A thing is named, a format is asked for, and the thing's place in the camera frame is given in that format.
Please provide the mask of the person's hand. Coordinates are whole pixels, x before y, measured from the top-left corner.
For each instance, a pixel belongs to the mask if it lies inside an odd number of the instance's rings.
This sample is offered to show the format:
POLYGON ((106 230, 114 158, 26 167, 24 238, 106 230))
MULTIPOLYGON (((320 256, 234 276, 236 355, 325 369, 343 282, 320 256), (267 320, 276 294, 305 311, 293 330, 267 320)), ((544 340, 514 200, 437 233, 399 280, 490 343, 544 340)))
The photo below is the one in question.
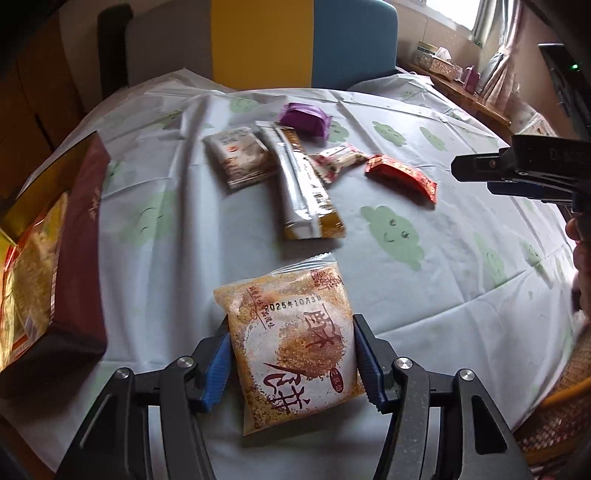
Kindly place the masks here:
POLYGON ((590 215, 572 218, 565 228, 567 236, 576 242, 573 263, 577 270, 573 281, 575 303, 587 319, 591 316, 591 253, 590 253, 590 215))

